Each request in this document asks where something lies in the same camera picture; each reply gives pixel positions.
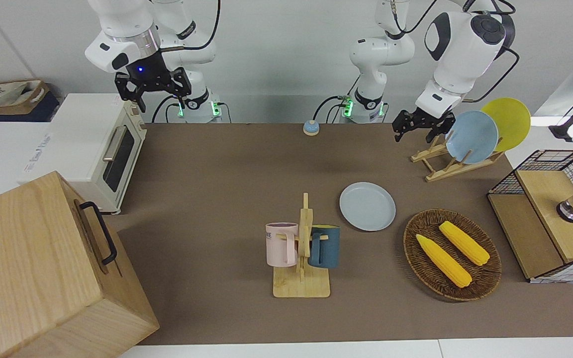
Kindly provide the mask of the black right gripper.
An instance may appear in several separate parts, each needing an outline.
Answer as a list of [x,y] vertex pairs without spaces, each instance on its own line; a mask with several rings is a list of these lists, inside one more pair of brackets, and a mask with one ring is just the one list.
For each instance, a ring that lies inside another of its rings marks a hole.
[[185,68],[169,71],[161,52],[127,64],[126,69],[129,74],[114,75],[114,84],[121,99],[133,102],[142,113],[146,111],[142,100],[146,91],[164,90],[176,98],[191,95],[191,82]]

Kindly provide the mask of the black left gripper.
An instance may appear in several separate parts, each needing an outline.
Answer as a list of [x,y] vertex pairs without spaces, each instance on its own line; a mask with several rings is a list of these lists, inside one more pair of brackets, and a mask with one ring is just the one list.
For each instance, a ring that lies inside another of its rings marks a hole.
[[414,131],[414,129],[430,129],[428,132],[428,143],[432,143],[435,138],[442,134],[442,131],[449,131],[455,124],[455,116],[451,111],[446,111],[442,116],[430,115],[421,108],[414,112],[401,110],[392,122],[395,133],[395,141],[400,142],[404,136],[404,131]]

